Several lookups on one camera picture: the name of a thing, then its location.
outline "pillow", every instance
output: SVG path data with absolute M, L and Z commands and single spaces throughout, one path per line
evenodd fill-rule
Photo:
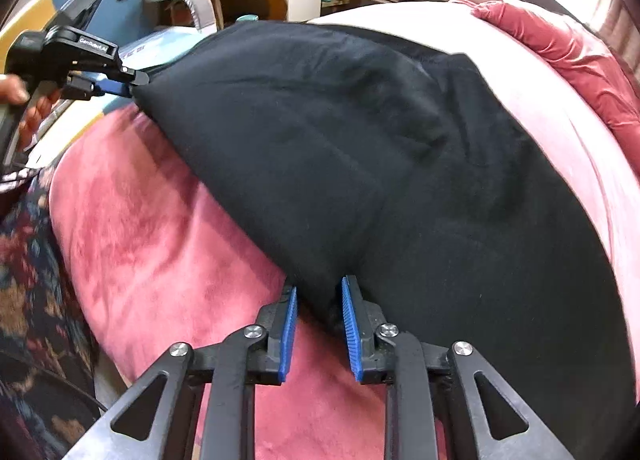
M 480 3 L 472 14 L 532 49 L 574 87 L 611 130 L 640 176 L 640 101 L 601 40 L 568 16 L 519 0 Z

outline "chair armrest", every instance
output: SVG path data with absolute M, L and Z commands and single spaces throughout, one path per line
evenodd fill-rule
M 145 3 L 159 3 L 167 0 L 145 0 Z M 191 12 L 193 24 L 198 30 L 216 24 L 216 16 L 211 0 L 181 0 Z

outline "metal screw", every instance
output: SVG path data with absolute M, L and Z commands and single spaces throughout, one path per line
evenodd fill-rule
M 262 327 L 260 325 L 249 325 L 244 327 L 244 337 L 247 339 L 255 339 L 262 337 Z
M 173 357 L 182 357 L 189 351 L 189 345 L 187 343 L 174 343 L 169 347 L 169 353 Z
M 378 327 L 378 332 L 382 337 L 396 337 L 400 331 L 398 327 L 392 323 L 384 323 Z
M 466 341 L 458 341 L 457 343 L 454 343 L 453 351 L 458 355 L 467 356 L 471 355 L 471 353 L 474 351 L 474 348 Z

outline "finger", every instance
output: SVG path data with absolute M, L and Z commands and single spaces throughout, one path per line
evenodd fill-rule
M 38 127 L 42 122 L 42 118 L 40 117 L 40 113 L 36 108 L 29 108 L 26 116 L 24 117 L 25 123 L 27 125 L 27 129 L 31 131 L 31 133 L 35 133 L 38 131 Z
M 51 101 L 51 104 L 56 104 L 60 97 L 62 97 L 62 90 L 56 90 L 49 96 L 49 101 Z
M 18 151 L 22 151 L 26 148 L 31 139 L 33 138 L 33 132 L 27 127 L 26 121 L 20 123 L 20 137 L 18 138 Z
M 40 116 L 40 121 L 42 121 L 42 119 L 46 119 L 47 116 L 51 113 L 51 107 L 52 107 L 52 104 L 49 98 L 41 97 L 38 100 L 38 103 L 36 104 L 36 109 Z
M 29 93 L 22 79 L 15 75 L 0 74 L 0 101 L 11 104 L 24 104 L 29 100 Z

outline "black cloth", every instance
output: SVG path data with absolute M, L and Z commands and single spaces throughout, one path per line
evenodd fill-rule
M 355 274 L 421 341 L 473 343 L 577 459 L 603 455 L 635 400 L 612 270 L 467 56 L 247 22 L 135 95 L 323 320 Z

